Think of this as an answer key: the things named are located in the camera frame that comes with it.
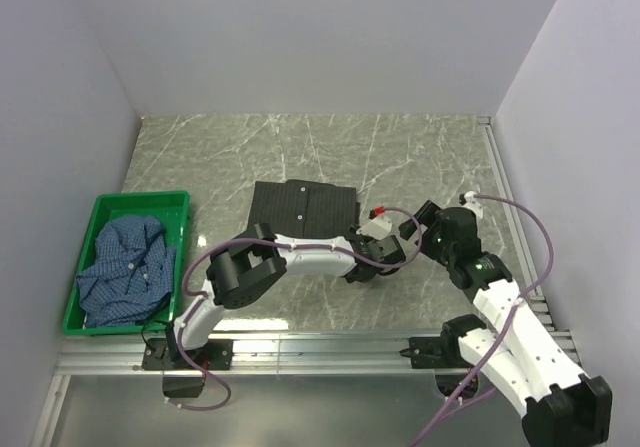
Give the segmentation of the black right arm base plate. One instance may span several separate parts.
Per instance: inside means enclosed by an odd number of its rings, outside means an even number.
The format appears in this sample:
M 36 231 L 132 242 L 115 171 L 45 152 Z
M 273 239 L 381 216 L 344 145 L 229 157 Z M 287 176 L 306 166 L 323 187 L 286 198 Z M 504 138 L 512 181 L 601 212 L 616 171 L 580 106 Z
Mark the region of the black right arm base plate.
M 469 368 L 454 345 L 447 337 L 410 337 L 408 347 L 399 355 L 410 361 L 412 369 Z

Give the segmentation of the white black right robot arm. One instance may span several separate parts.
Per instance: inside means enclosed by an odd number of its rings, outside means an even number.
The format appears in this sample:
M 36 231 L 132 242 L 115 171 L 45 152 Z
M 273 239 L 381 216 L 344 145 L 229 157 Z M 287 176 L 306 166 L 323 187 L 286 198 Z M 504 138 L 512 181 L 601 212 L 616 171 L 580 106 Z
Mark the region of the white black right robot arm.
M 444 405 L 411 440 L 418 445 L 437 423 L 476 404 L 461 398 L 484 375 L 514 407 L 531 446 L 598 446 L 609 438 L 613 393 L 590 377 L 551 336 L 504 262 L 483 250 L 477 221 L 485 195 L 467 192 L 457 207 L 426 202 L 400 235 L 420 235 L 420 252 L 445 267 L 477 309 L 445 323 L 438 359 L 468 372 Z

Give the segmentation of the black pinstriped long sleeve shirt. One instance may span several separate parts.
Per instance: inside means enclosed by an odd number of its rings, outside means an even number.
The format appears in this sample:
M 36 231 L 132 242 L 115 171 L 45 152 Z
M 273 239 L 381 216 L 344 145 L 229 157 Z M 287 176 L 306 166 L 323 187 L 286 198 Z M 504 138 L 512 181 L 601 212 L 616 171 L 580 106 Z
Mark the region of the black pinstriped long sleeve shirt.
M 257 181 L 247 226 L 264 223 L 287 237 L 330 239 L 348 234 L 359 219 L 354 187 L 297 179 Z

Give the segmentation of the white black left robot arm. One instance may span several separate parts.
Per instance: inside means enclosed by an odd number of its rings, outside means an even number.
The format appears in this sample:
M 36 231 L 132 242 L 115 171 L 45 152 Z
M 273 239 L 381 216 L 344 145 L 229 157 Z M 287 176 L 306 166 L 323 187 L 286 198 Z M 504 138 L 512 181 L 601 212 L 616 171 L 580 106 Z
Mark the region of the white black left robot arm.
M 179 369 L 195 366 L 214 327 L 230 310 L 255 303 L 287 274 L 324 274 L 349 283 L 368 282 L 407 262 L 397 240 L 351 233 L 328 239 L 296 239 L 256 224 L 209 252 L 202 287 L 166 328 L 166 357 Z

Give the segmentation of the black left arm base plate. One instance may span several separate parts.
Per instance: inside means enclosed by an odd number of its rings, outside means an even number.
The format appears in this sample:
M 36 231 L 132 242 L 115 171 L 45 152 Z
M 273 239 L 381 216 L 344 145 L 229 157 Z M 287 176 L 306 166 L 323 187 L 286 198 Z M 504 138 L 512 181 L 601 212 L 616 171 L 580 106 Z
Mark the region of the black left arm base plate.
M 213 371 L 227 371 L 231 367 L 234 342 L 231 339 L 209 340 L 201 348 L 188 351 L 193 362 L 202 368 Z M 143 371 L 188 370 L 192 366 L 184 358 L 172 352 L 164 338 L 151 338 L 146 341 L 141 369 Z

